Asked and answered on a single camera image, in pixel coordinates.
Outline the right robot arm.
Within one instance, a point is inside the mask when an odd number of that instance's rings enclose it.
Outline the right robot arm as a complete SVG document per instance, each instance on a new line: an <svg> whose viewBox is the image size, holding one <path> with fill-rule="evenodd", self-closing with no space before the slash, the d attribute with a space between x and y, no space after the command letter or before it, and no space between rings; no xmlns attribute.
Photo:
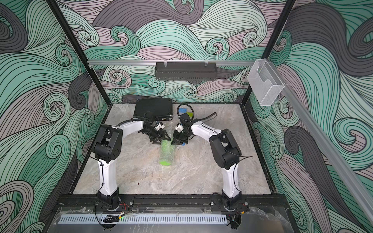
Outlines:
<svg viewBox="0 0 373 233"><path fill-rule="evenodd" d="M201 118L191 118L187 113L178 115L179 123L176 125L172 145L188 144L194 136L199 136L209 142L214 161L222 169L223 188L222 202L225 208L233 211L241 201L242 191L238 183L238 164L246 159L229 129L219 130L206 124L216 116L211 115Z"/></svg>

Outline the green plastic wine glass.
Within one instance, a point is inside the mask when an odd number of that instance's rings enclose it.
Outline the green plastic wine glass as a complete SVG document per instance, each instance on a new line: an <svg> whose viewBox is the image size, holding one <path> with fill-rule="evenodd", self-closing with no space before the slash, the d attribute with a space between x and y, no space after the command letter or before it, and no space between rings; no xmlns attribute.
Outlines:
<svg viewBox="0 0 373 233"><path fill-rule="evenodd" d="M163 166L170 166L174 159L174 145L171 145L171 141L162 141L160 147L160 158L159 164Z"/></svg>

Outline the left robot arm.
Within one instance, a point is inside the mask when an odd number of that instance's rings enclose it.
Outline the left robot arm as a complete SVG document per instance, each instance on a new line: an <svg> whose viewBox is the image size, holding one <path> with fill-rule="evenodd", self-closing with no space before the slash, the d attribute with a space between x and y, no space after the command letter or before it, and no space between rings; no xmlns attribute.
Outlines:
<svg viewBox="0 0 373 233"><path fill-rule="evenodd" d="M122 139L133 133L142 133L151 143L160 145L162 141L171 141L164 130L165 125L156 121L132 118L116 126L103 124L94 139L93 152L100 171L100 188L97 198L110 209L119 206L119 187L116 176L116 160L122 149Z"/></svg>

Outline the clear bubble wrap sheet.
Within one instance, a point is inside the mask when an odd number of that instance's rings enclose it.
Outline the clear bubble wrap sheet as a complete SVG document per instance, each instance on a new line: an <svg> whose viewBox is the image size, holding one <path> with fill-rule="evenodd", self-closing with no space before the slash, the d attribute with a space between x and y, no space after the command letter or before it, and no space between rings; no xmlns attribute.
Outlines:
<svg viewBox="0 0 373 233"><path fill-rule="evenodd" d="M171 140L162 141L160 147L159 164L163 166L171 166L175 157L175 146L172 145L174 128L169 123L166 125L166 128L164 130L166 131Z"/></svg>

